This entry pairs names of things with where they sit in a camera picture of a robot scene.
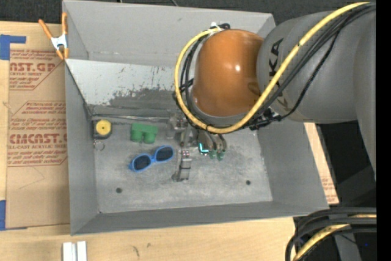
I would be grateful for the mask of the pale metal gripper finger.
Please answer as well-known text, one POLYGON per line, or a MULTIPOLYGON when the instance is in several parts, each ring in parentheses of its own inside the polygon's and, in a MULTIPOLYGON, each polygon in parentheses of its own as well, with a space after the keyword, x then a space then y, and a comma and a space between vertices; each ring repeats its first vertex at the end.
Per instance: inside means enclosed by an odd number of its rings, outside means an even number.
POLYGON ((183 116, 171 116, 167 122, 167 138, 173 139, 176 134, 182 133, 187 128, 187 120, 183 116))
POLYGON ((179 164, 177 171, 173 174, 172 180, 174 182, 183 182, 189 180, 192 158, 190 151, 181 150, 179 152, 179 164))

